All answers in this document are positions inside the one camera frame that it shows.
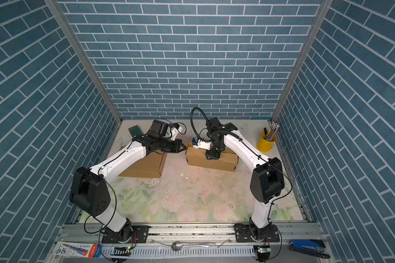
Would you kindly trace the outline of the cardboard box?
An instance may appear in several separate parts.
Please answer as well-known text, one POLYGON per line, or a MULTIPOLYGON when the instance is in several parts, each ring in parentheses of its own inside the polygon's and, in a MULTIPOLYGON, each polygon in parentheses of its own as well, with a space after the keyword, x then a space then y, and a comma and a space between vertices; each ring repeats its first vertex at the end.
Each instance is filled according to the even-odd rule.
POLYGON ((130 165, 118 176, 129 178, 161 178, 167 154, 150 153, 130 165))
POLYGON ((232 150, 221 152, 218 160, 208 160, 205 154, 206 150, 196 149, 191 142, 187 142, 185 157, 188 165, 228 172, 234 172, 237 168, 239 156, 232 150))

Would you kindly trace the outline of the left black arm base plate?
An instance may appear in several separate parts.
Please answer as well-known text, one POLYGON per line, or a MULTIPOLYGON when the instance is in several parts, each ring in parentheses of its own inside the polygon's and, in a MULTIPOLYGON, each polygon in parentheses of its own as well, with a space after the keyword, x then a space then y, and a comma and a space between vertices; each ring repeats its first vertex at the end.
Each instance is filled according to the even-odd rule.
POLYGON ((147 225, 125 226, 119 232, 105 227, 101 234, 103 235, 101 242, 104 244, 137 244, 146 243, 150 227, 147 225))

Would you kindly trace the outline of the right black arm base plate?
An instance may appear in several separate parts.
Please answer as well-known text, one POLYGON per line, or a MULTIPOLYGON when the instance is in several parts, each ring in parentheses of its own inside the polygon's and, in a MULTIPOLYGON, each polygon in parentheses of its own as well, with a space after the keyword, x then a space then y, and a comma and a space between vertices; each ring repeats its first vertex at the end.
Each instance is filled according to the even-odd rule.
POLYGON ((279 242, 279 232, 276 225, 268 224, 263 229, 257 228, 254 224, 235 224, 233 230, 237 243, 250 242, 279 242))

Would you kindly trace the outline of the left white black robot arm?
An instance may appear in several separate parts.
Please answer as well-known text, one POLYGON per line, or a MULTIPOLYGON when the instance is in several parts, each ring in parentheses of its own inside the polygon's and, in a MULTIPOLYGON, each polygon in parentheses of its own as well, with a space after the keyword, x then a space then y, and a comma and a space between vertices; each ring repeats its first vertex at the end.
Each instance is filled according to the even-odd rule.
POLYGON ((153 152, 180 153, 186 149, 178 135, 185 134, 185 124, 155 119, 149 130, 136 135, 113 156, 90 168, 74 172, 69 200, 87 212, 102 227, 98 231, 116 243, 127 243, 134 235, 131 221, 117 211, 117 195, 111 183, 131 165, 153 152))

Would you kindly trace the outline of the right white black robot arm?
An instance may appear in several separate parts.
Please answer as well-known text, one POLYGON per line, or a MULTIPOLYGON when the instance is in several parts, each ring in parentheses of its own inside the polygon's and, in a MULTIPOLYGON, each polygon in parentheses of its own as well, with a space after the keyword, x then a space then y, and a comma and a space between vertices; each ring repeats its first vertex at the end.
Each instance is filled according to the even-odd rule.
POLYGON ((252 146, 232 123, 221 124, 218 118, 206 121, 209 142, 199 141, 208 160, 218 160, 226 148, 232 150, 252 170, 250 191, 255 198, 255 207, 249 221, 249 231, 256 241, 265 240, 274 230, 270 213, 272 202, 285 187, 282 163, 278 158, 269 158, 252 146))

